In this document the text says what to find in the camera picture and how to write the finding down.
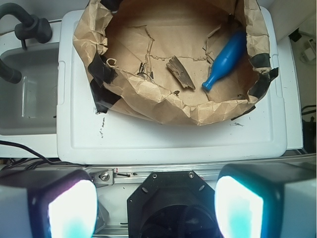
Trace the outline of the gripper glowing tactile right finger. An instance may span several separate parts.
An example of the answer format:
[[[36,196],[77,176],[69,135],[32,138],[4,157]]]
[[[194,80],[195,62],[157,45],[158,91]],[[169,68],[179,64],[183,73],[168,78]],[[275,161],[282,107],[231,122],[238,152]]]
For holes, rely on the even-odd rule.
[[[315,238],[316,165],[227,164],[216,182],[214,208],[225,238]]]

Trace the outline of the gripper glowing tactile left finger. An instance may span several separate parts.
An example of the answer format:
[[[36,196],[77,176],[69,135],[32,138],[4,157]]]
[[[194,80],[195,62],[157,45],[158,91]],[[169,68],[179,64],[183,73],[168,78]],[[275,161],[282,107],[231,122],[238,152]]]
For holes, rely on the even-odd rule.
[[[3,170],[2,238],[91,238],[97,189],[82,170]]]

